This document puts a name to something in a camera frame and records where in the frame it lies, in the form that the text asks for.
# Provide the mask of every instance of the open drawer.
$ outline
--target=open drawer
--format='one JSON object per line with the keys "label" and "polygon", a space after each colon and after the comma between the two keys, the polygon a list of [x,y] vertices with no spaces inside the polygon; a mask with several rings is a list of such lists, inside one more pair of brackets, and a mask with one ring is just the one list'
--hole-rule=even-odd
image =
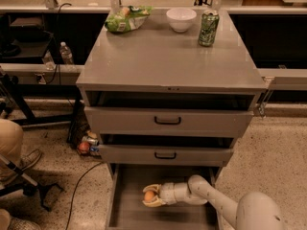
{"label": "open drawer", "polygon": [[151,184],[186,182],[193,174],[211,182],[208,167],[171,167],[116,165],[113,192],[108,205],[108,230],[219,230],[216,210],[206,203],[193,206],[185,203],[148,208],[142,190]]}

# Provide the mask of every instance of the drawer handle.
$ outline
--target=drawer handle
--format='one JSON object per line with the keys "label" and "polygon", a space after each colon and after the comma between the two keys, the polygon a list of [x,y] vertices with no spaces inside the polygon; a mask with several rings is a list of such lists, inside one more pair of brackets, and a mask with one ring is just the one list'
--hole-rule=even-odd
{"label": "drawer handle", "polygon": [[159,153],[155,152],[154,157],[156,159],[176,159],[177,154],[175,152],[169,153],[169,154],[159,154]]}
{"label": "drawer handle", "polygon": [[161,120],[158,117],[154,117],[154,122],[158,125],[164,126],[177,126],[181,123],[181,117],[177,117],[175,120]]}

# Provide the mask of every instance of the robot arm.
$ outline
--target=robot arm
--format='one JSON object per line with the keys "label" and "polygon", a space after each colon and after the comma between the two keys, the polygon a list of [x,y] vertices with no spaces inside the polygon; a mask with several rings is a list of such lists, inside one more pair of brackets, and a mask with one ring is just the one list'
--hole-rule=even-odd
{"label": "robot arm", "polygon": [[191,176],[187,183],[153,184],[143,192],[143,203],[148,207],[178,202],[202,205],[208,201],[236,230],[286,230],[279,207],[267,195],[248,193],[237,203],[199,175]]}

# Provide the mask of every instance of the plastic bag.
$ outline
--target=plastic bag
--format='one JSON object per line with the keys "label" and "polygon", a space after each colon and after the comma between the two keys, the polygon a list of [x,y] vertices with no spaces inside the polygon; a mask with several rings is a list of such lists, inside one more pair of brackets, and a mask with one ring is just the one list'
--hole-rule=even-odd
{"label": "plastic bag", "polygon": [[138,29],[151,14],[150,6],[128,6],[108,16],[105,26],[112,33],[126,33]]}

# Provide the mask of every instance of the terrazzo floor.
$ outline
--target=terrazzo floor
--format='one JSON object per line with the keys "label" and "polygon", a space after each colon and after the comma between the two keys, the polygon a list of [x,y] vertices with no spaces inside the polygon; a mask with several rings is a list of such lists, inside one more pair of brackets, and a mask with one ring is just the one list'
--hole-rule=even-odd
{"label": "terrazzo floor", "polygon": [[[33,106],[36,108],[44,115],[41,107]],[[63,111],[71,111],[70,104],[54,104],[46,113]],[[24,196],[20,191],[2,196],[0,208],[37,222],[41,229],[105,229],[111,177],[99,158],[79,156],[70,148],[66,143],[68,128],[69,124],[24,126],[23,152],[37,148],[43,151],[27,174],[41,184],[58,182],[64,188],[52,211],[39,206],[38,194]],[[250,191],[263,192],[280,206],[289,230],[307,229],[306,144],[307,104],[269,104],[267,117],[256,115],[239,139],[217,188],[234,200]],[[232,229],[225,220],[223,226],[224,230]]]}

